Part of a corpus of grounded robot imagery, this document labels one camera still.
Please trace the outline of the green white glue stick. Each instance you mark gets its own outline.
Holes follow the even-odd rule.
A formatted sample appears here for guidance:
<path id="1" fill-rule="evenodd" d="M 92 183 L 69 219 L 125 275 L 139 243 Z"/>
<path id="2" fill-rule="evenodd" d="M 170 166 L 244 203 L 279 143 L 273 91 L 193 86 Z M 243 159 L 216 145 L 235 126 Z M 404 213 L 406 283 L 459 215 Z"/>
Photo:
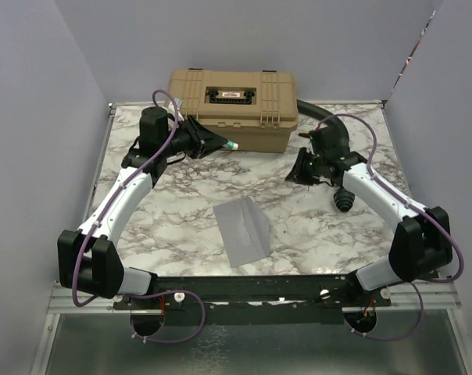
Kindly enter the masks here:
<path id="1" fill-rule="evenodd" d="M 226 148 L 227 150 L 230 150 L 230 151 L 237 151 L 239 149 L 239 145 L 237 143 L 232 142 L 232 141 L 229 141 L 223 147 Z"/>

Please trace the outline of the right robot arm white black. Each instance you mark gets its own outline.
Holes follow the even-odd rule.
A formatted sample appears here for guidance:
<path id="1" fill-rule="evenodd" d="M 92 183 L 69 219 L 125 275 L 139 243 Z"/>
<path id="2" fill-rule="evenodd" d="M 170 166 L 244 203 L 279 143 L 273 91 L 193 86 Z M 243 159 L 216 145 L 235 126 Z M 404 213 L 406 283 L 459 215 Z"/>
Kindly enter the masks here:
<path id="1" fill-rule="evenodd" d="M 451 263 L 449 216 L 444 209 L 429 209 L 395 189 L 374 172 L 368 159 L 349 151 L 348 142 L 334 128 L 302 136 L 311 146 L 300 148 L 286 179 L 305 186 L 336 186 L 334 202 L 339 210 L 350 209 L 343 193 L 360 198 L 394 233 L 387 255 L 350 273 L 345 297 L 351 304 L 363 305 L 375 289 L 426 277 Z"/>

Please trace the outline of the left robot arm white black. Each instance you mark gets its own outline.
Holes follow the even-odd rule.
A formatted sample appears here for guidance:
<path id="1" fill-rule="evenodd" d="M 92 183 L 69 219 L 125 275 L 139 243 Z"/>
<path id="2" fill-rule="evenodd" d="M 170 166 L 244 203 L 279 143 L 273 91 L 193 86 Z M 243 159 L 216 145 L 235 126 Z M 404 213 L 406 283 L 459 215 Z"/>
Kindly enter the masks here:
<path id="1" fill-rule="evenodd" d="M 143 109 L 139 135 L 123 157 L 116 182 L 101 204 L 76 230 L 58 238 L 59 280 L 74 294 L 113 298 L 131 295 L 138 306 L 156 304 L 155 274 L 126 267 L 116 249 L 123 229 L 142 199 L 155 187 L 172 158 L 202 159 L 238 144 L 213 133 L 174 107 Z"/>

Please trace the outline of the grey envelope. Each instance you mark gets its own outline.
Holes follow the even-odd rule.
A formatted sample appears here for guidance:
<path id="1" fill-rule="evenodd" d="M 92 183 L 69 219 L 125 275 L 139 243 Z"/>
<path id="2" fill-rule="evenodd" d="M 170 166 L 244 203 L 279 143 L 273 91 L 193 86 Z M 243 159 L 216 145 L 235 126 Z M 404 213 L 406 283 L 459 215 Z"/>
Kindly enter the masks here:
<path id="1" fill-rule="evenodd" d="M 232 268 L 270 256 L 270 219 L 250 197 L 216 205 L 213 211 Z"/>

